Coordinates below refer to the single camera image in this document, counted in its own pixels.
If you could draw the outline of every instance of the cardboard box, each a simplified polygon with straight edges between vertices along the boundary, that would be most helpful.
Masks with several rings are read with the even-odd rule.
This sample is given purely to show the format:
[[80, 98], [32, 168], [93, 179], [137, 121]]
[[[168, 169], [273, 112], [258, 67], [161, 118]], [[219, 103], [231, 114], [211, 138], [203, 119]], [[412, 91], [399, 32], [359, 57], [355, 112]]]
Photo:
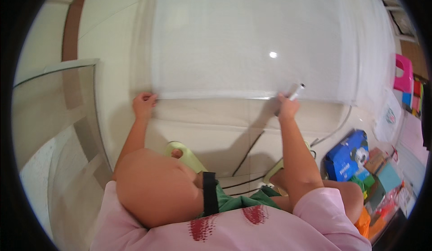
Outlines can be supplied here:
[[366, 164], [364, 164], [364, 168], [366, 168], [373, 175], [377, 176], [384, 169], [386, 163], [387, 162], [384, 154], [379, 152], [371, 157]]
[[324, 165], [328, 178], [333, 181], [347, 181], [369, 158], [366, 132], [353, 129], [325, 156]]

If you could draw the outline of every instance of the green shorts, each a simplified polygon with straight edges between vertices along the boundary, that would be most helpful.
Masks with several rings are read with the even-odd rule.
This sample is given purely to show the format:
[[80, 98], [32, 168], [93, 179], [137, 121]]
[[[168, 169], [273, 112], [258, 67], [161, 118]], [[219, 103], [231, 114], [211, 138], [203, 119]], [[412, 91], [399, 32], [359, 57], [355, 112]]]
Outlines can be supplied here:
[[281, 210], [280, 207], [271, 199], [271, 197], [280, 197], [281, 195], [265, 185], [250, 197], [231, 197], [224, 193], [218, 182], [216, 185], [216, 196], [220, 213], [256, 205], [267, 205]]

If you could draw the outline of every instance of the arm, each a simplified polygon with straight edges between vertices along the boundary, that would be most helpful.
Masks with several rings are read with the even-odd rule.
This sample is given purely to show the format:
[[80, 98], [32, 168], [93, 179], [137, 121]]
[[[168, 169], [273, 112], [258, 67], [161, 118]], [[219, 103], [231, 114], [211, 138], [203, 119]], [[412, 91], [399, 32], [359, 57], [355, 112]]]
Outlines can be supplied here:
[[309, 191], [324, 187], [314, 158], [305, 145], [294, 116], [300, 107], [297, 100], [290, 101], [279, 93], [279, 113], [283, 145], [283, 165], [289, 200], [294, 207]]
[[112, 179], [115, 181], [118, 165], [123, 161], [123, 157], [127, 154], [144, 148], [146, 138], [146, 130], [149, 120], [152, 116], [152, 108], [156, 106], [157, 95], [152, 95], [149, 92], [142, 92], [133, 100], [133, 112], [135, 113], [135, 122], [127, 136], [126, 142], [120, 152], [120, 155], [115, 164]]

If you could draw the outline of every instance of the black strap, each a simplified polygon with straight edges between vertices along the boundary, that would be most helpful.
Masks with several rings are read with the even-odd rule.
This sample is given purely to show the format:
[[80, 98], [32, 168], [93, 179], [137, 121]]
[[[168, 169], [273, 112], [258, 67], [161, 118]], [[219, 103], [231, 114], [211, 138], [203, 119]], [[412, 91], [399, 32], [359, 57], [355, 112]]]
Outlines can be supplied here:
[[219, 213], [219, 205], [216, 196], [216, 179], [214, 172], [203, 172], [203, 195], [204, 195], [204, 216], [211, 216]]

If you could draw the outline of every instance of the white cable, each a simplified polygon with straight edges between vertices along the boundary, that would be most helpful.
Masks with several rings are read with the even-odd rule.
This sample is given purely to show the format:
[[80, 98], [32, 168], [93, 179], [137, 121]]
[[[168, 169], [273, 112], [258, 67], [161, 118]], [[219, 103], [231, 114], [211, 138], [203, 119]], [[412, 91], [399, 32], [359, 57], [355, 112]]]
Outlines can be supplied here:
[[323, 142], [324, 140], [326, 140], [326, 139], [328, 139], [329, 137], [331, 137], [332, 135], [334, 135], [337, 131], [339, 131], [346, 123], [347, 123], [347, 120], [348, 120], [348, 117], [350, 116], [350, 114], [351, 114], [351, 110], [353, 109], [353, 106], [349, 106], [349, 110], [348, 110], [348, 113], [346, 114], [346, 116], [345, 116], [345, 119], [343, 120], [343, 122], [342, 122], [342, 124], [341, 125], [339, 125], [339, 127], [338, 128], [336, 128], [336, 130], [334, 130], [333, 132], [331, 132], [329, 135], [327, 135], [327, 136], [325, 136], [324, 138], [322, 138], [322, 139], [316, 139], [316, 140], [314, 140], [311, 144], [310, 144], [310, 147], [312, 148], [313, 146], [315, 146], [315, 145], [317, 145], [317, 144], [319, 144], [319, 143], [321, 143], [321, 142]]

